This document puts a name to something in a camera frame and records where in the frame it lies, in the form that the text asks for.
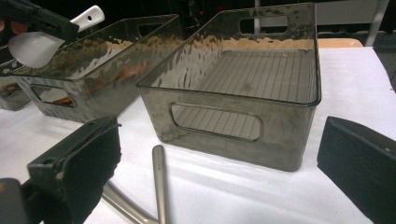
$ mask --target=white table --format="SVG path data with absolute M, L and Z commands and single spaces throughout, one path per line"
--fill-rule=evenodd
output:
M 164 145 L 172 224 L 371 223 L 317 167 L 328 116 L 350 119 L 396 139 L 396 94 L 371 48 L 321 49 L 322 102 L 302 167 L 281 172 Z M 151 149 L 161 142 L 139 97 L 120 116 L 121 162 L 113 183 L 157 216 Z M 26 164 L 80 127 L 29 104 L 0 110 L 0 178 L 28 179 Z M 129 223 L 105 201 L 86 223 Z

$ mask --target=metal rod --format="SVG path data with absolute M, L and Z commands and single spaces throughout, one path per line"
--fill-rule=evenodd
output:
M 102 198 L 135 224 L 158 224 L 154 217 L 128 199 L 110 181 L 103 188 Z
M 165 153 L 163 146 L 158 145 L 152 149 L 152 164 L 154 169 L 155 193 L 157 196 L 158 219 L 161 224 L 168 222 L 167 185 Z

